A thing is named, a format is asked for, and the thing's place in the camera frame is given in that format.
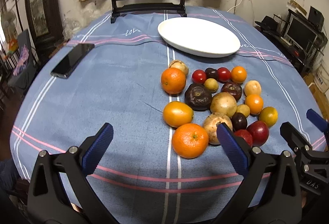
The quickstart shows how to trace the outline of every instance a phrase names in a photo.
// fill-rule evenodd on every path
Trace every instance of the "computer monitor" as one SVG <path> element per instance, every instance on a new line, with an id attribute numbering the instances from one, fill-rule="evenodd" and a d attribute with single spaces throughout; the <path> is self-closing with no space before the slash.
<path id="1" fill-rule="evenodd" d="M 306 51 L 307 46 L 311 46 L 310 42 L 313 43 L 317 37 L 317 34 L 314 31 L 296 17 L 292 18 L 286 35 L 294 42 L 294 44 Z"/>

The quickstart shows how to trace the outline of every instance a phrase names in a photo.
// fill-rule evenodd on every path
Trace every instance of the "tangerine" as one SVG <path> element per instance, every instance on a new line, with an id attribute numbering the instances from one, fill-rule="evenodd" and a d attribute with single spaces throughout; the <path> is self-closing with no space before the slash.
<path id="1" fill-rule="evenodd" d="M 252 115 L 259 114 L 264 106 L 263 99 L 257 94 L 248 95 L 244 103 L 249 106 Z"/>
<path id="2" fill-rule="evenodd" d="M 183 158 L 200 156 L 209 143 L 206 130 L 198 124 L 188 123 L 180 126 L 172 136 L 174 151 Z"/>
<path id="3" fill-rule="evenodd" d="M 163 109 L 164 121 L 174 128 L 192 122 L 193 117 L 192 108 L 182 102 L 172 101 Z"/>
<path id="4" fill-rule="evenodd" d="M 247 78 L 247 71 L 240 66 L 237 66 L 231 71 L 231 79 L 236 83 L 243 83 Z"/>
<path id="5" fill-rule="evenodd" d="M 161 85 L 167 93 L 178 94 L 185 88 L 185 74 L 178 68 L 168 68 L 162 72 Z"/>

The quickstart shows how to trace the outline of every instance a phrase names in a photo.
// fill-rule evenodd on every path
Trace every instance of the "cherry tomato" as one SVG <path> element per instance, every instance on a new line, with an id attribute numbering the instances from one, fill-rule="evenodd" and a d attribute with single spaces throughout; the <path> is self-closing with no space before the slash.
<path id="1" fill-rule="evenodd" d="M 227 68 L 219 68 L 218 72 L 218 80 L 221 82 L 227 82 L 231 78 L 231 72 Z"/>
<path id="2" fill-rule="evenodd" d="M 206 73 L 201 69 L 194 71 L 192 74 L 192 81 L 194 83 L 204 84 L 206 79 L 207 79 Z"/>

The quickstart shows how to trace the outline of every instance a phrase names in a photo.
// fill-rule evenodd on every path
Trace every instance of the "black hat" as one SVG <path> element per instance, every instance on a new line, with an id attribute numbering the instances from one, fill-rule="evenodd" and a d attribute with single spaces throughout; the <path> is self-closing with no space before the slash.
<path id="1" fill-rule="evenodd" d="M 273 18 L 265 16 L 261 22 L 255 21 L 255 23 L 259 25 L 262 29 L 279 35 L 279 33 L 277 32 L 279 24 Z"/>

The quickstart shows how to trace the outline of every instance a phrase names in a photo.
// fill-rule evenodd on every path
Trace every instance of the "smartphone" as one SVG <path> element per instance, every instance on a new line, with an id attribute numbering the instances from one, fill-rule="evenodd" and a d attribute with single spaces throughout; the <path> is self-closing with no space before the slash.
<path id="1" fill-rule="evenodd" d="M 80 61 L 93 48 L 95 48 L 95 44 L 79 43 L 58 63 L 50 74 L 55 77 L 68 78 Z"/>

